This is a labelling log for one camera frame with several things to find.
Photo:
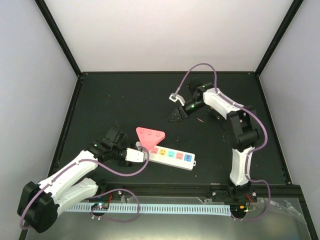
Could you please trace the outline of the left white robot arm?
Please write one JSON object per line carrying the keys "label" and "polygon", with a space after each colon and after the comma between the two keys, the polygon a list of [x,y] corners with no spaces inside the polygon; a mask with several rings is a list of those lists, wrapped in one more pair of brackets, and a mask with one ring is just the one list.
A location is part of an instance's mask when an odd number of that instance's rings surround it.
{"label": "left white robot arm", "polygon": [[141,169],[133,173],[115,171],[104,165],[106,158],[147,164],[149,157],[146,146],[134,146],[124,132],[110,128],[105,136],[92,141],[62,169],[39,183],[30,181],[23,187],[17,208],[20,228],[33,228],[43,233],[76,203],[84,199],[103,199],[107,186],[86,176],[97,167],[121,177],[133,177],[142,172]]}

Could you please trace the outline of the pink extension socket adapter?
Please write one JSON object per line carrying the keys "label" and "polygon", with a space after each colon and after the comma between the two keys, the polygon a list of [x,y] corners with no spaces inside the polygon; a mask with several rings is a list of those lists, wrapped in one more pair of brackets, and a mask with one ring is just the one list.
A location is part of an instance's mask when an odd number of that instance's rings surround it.
{"label": "pink extension socket adapter", "polygon": [[137,127],[136,128],[137,137],[141,143],[141,145],[146,148],[148,151],[152,150],[157,144],[163,141],[166,137],[165,132]]}

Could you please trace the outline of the white power strip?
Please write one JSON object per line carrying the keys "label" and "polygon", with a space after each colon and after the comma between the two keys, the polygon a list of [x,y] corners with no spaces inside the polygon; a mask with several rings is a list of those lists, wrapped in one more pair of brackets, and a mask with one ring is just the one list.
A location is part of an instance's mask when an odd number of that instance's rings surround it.
{"label": "white power strip", "polygon": [[196,165],[195,154],[158,145],[149,151],[149,161],[188,171]]}

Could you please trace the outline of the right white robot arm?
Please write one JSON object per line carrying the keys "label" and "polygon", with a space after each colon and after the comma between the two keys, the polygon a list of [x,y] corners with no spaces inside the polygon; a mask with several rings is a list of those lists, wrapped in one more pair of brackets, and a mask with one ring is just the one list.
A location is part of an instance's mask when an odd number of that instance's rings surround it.
{"label": "right white robot arm", "polygon": [[251,188],[252,151],[260,137],[259,125],[245,112],[243,105],[235,103],[213,83],[202,84],[195,78],[189,82],[188,89],[191,93],[188,101],[177,92],[169,95],[169,100],[179,102],[180,106],[174,109],[167,121],[182,122],[204,106],[209,106],[224,118],[232,148],[232,167],[226,191],[231,201],[239,202]]}

